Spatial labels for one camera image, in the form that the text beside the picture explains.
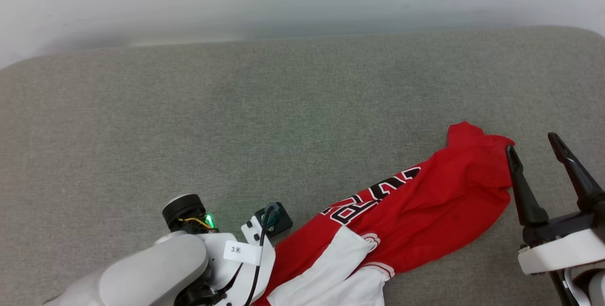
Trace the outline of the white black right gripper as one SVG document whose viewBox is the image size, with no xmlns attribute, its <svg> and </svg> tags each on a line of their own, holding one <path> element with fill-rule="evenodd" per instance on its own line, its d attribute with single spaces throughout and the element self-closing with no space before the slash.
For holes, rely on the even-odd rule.
<svg viewBox="0 0 605 306">
<path fill-rule="evenodd" d="M 557 133 L 548 133 L 547 138 L 572 182 L 579 210 L 594 211 L 598 203 L 605 201 L 605 190 Z M 505 151 L 517 218 L 524 227 L 522 238 L 525 246 L 517 256 L 521 271 L 539 274 L 605 261 L 605 241 L 591 228 L 595 215 L 577 212 L 549 220 L 527 183 L 523 164 L 514 146 L 509 144 Z"/>
</svg>

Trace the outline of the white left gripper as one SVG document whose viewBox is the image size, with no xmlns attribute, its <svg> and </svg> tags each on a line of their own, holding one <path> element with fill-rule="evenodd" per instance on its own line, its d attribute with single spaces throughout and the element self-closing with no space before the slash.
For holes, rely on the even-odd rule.
<svg viewBox="0 0 605 306">
<path fill-rule="evenodd" d="M 262 230 L 262 225 L 253 216 L 241 226 L 244 243 L 260 246 Z M 203 234 L 202 239 L 211 271 L 208 284 L 214 291 L 221 291 L 221 300 L 216 306 L 251 306 L 264 295 L 276 259 L 274 246 L 267 236 L 264 237 L 260 266 L 223 259 L 225 242 L 237 241 L 231 233 Z"/>
</svg>

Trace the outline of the red and white jersey garment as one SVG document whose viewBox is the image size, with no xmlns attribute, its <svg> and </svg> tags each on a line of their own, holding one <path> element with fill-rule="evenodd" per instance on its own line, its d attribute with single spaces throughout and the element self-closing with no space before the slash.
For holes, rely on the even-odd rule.
<svg viewBox="0 0 605 306">
<path fill-rule="evenodd" d="M 253 306 L 384 306 L 384 285 L 475 241 L 505 211 L 512 140 L 467 122 L 426 161 L 326 207 L 275 248 Z"/>
</svg>

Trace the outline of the white paper label tag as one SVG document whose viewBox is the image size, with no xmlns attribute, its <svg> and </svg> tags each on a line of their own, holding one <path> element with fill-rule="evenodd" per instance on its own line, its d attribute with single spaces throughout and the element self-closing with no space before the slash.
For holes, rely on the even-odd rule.
<svg viewBox="0 0 605 306">
<path fill-rule="evenodd" d="M 226 241 L 223 259 L 260 266 L 262 254 L 262 246 L 238 241 Z"/>
</svg>

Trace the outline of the black cylinder with green light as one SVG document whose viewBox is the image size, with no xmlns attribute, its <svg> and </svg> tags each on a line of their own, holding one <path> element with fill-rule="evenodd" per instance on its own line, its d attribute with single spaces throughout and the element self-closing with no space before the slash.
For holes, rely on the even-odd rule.
<svg viewBox="0 0 605 306">
<path fill-rule="evenodd" d="M 173 198 L 162 210 L 162 216 L 172 232 L 184 231 L 193 235 L 220 232 L 197 194 Z"/>
</svg>

